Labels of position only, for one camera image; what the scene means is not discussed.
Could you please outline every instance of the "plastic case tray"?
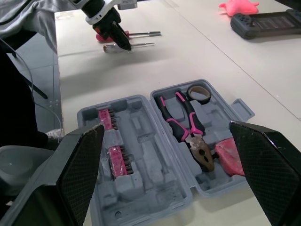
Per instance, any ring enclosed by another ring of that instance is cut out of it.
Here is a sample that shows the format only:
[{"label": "plastic case tray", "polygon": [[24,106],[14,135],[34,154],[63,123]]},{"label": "plastic case tray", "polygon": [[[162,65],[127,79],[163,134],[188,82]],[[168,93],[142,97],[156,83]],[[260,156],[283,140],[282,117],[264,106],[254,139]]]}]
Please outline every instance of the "plastic case tray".
[{"label": "plastic case tray", "polygon": [[[247,184],[245,177],[226,174],[217,159],[213,172],[202,172],[186,144],[173,137],[154,97],[163,96],[171,115],[188,128],[186,112],[174,93],[186,93],[191,85],[201,85],[212,94],[205,105],[191,101],[206,129],[204,140],[212,150],[219,141],[232,137],[230,120],[247,121],[254,116],[241,99],[229,106],[206,80],[153,91],[150,100],[137,95],[78,112],[79,127],[99,123],[98,111],[105,108],[115,112],[118,124],[118,130],[105,131],[103,138],[99,177],[90,202],[93,226],[146,225],[189,206],[192,187],[203,196],[213,197]],[[115,145],[124,146],[130,154],[134,173],[113,180],[106,152]]]}]

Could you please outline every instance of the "gray floor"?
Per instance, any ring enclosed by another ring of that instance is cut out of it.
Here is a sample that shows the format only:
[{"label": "gray floor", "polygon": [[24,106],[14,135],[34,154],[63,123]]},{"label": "gray floor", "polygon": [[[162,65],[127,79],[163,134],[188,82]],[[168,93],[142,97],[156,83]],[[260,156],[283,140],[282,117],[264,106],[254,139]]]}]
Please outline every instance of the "gray floor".
[{"label": "gray floor", "polygon": [[[33,83],[41,89],[48,99],[43,99],[39,94],[34,92],[35,102],[54,111],[62,120],[61,109],[61,94],[60,94],[60,81],[57,65],[57,55],[47,45],[45,38],[39,34],[32,37],[27,43],[17,50],[24,61],[29,66]],[[9,58],[16,65],[17,69],[26,78],[30,79],[26,67],[19,59],[15,59],[11,54]],[[52,129],[59,128],[57,118],[49,111],[36,106],[36,119],[38,129],[41,132],[48,132]]]}]

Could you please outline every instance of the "roll of tape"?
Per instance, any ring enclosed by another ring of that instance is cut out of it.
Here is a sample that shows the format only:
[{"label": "roll of tape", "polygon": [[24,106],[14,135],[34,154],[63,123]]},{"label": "roll of tape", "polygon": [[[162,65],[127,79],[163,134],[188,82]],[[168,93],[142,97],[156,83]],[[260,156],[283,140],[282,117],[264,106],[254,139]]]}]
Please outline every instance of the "roll of tape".
[{"label": "roll of tape", "polygon": [[[205,98],[197,97],[197,95],[194,95],[193,93],[202,94]],[[187,90],[187,97],[190,101],[197,100],[200,104],[205,105],[210,101],[211,93],[202,86],[191,86]]]}]

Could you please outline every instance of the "tool case latch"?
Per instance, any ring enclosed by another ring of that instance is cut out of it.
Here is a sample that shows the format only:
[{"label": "tool case latch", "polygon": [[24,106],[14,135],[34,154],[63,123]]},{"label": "tool case latch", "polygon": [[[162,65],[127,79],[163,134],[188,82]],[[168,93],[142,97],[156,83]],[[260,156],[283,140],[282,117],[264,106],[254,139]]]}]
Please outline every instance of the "tool case latch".
[{"label": "tool case latch", "polygon": [[231,107],[242,121],[248,121],[255,116],[255,113],[240,98],[236,99],[231,104]]}]

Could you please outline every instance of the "electronic device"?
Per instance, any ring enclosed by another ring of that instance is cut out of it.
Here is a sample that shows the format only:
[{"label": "electronic device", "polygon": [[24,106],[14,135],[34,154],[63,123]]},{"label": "electronic device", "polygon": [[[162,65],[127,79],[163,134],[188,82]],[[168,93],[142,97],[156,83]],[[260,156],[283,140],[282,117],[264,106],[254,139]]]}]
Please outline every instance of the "electronic device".
[{"label": "electronic device", "polygon": [[253,15],[236,14],[231,18],[232,29],[243,39],[301,33],[301,12],[288,9],[286,12]]},{"label": "electronic device", "polygon": [[86,15],[86,21],[103,38],[110,37],[120,48],[131,50],[126,32],[120,27],[119,10],[137,8],[137,0],[68,0]]}]

